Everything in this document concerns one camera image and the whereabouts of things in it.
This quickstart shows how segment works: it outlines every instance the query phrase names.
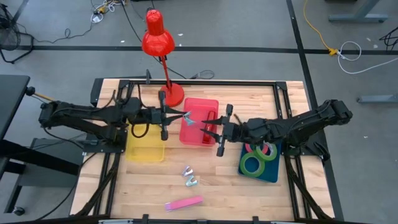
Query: red desk lamp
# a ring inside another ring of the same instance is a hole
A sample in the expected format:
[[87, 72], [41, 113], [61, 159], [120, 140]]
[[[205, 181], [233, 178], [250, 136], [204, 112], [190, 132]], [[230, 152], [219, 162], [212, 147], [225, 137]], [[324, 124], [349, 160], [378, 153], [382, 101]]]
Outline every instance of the red desk lamp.
[[184, 99], [184, 90], [169, 79], [166, 66], [166, 55], [174, 50], [174, 40], [163, 27], [163, 16], [158, 10], [149, 10], [146, 16], [148, 30], [142, 40], [142, 49], [146, 54], [159, 57], [166, 75], [166, 86], [161, 90], [166, 92], [166, 104], [170, 107], [179, 105]]

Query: wooden table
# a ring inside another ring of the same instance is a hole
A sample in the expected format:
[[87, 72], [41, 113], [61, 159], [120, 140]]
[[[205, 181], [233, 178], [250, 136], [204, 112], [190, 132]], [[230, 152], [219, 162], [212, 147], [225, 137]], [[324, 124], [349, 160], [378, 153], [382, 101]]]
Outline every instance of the wooden table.
[[[118, 79], [105, 79], [99, 95], [98, 107], [104, 106]], [[302, 82], [286, 82], [293, 116], [308, 111], [308, 102]], [[234, 113], [241, 120], [264, 117], [276, 118], [274, 93], [269, 86], [184, 85], [185, 97], [209, 98], [220, 103], [219, 114], [225, 114], [227, 103], [234, 105]], [[160, 85], [141, 85], [142, 101], [147, 106], [159, 106], [157, 92]], [[183, 104], [176, 107], [182, 110]], [[223, 157], [216, 156], [216, 146], [198, 147], [182, 144], [178, 139], [180, 120], [168, 127], [169, 140], [165, 142], [163, 162], [138, 163], [125, 160], [122, 155], [114, 193], [112, 218], [142, 218], [149, 214], [155, 219], [206, 220], [293, 220], [287, 174], [283, 157], [280, 158], [278, 182], [267, 183], [238, 175], [238, 160], [242, 144], [226, 143]], [[103, 154], [95, 155], [82, 168], [71, 213], [79, 211], [98, 186]], [[316, 156], [302, 156], [303, 172], [308, 191], [330, 216], [333, 216], [331, 198], [321, 160]], [[181, 176], [186, 165], [195, 171], [198, 185], [185, 186]], [[101, 211], [104, 211], [105, 190]], [[303, 203], [297, 190], [300, 214]], [[196, 195], [204, 202], [190, 208], [166, 212], [164, 204]]]

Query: yellow plastic container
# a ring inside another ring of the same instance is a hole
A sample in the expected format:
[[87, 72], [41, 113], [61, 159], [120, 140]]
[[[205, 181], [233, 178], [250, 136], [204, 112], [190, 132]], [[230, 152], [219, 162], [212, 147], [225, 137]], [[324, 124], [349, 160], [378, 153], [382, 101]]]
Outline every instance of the yellow plastic container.
[[[134, 134], [140, 136], [145, 132], [146, 124], [134, 126]], [[150, 124], [148, 133], [142, 138], [135, 138], [128, 129], [126, 159], [137, 162], [161, 162], [164, 159], [165, 144], [160, 138], [161, 128]]]

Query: teal tape roll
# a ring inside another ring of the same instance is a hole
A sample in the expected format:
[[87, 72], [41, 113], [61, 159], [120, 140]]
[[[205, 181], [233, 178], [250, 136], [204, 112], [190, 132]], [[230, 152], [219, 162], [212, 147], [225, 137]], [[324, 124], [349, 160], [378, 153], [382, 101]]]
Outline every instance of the teal tape roll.
[[274, 144], [268, 144], [268, 151], [270, 151], [269, 155], [264, 154], [259, 147], [257, 147], [253, 153], [262, 161], [273, 161], [278, 154], [278, 149]]
[[[257, 160], [257, 162], [259, 163], [259, 168], [254, 171], [254, 172], [249, 172], [246, 167], [245, 167], [245, 163], [248, 159], [250, 158], [255, 158]], [[239, 168], [241, 169], [242, 173], [246, 176], [249, 177], [259, 177], [264, 170], [266, 169], [266, 164], [264, 163], [264, 161], [259, 160], [253, 152], [249, 152], [246, 153], [245, 155], [242, 156], [241, 162], [239, 164]]]

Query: red plastic container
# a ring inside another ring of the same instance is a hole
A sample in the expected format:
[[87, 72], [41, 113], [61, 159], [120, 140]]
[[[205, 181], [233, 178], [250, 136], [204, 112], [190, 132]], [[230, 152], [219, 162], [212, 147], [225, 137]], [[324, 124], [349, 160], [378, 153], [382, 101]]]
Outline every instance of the red plastic container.
[[[214, 119], [218, 118], [218, 101], [186, 98], [184, 101], [184, 111], [191, 112], [189, 118], [193, 120], [195, 124], [188, 126], [187, 122], [182, 119], [180, 141], [192, 146], [213, 146], [216, 143], [213, 138], [211, 138], [208, 144], [203, 142], [205, 133], [200, 129], [205, 128], [206, 124], [201, 121], [206, 121], [208, 119], [210, 111], [215, 113]], [[217, 125], [213, 125], [210, 131], [216, 133]]]

